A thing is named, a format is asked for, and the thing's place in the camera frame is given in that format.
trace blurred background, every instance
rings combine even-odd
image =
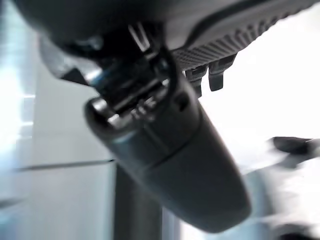
[[[37,35],[0,5],[0,240],[320,238],[320,161],[273,149],[274,136],[320,138],[320,5],[241,51],[224,88],[200,102],[243,174],[251,217],[220,234],[175,218],[139,189],[85,125],[85,86],[54,79]]]

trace black plastic housing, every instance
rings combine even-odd
[[[185,77],[171,73],[154,112],[112,129],[90,102],[88,125],[117,162],[160,204],[210,233],[240,223],[251,207],[242,178]]]

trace ridged surface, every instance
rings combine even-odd
[[[173,55],[183,70],[193,69],[234,55],[245,49],[279,20],[307,9],[315,2],[316,1],[313,1],[312,3],[309,2],[309,4],[304,4],[304,6],[296,8],[295,10],[250,24],[244,29],[236,29],[232,33],[213,40],[206,45],[195,47],[193,49],[178,49],[173,52]]]

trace textured plastic panel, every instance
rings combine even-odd
[[[235,29],[229,34],[199,47],[177,49],[173,51],[173,55],[183,70],[194,69],[198,66],[234,55],[245,49],[279,20],[297,14],[311,7],[316,2],[317,1],[301,1],[301,6],[288,10],[283,14],[270,16],[268,19],[253,22],[242,29]]]

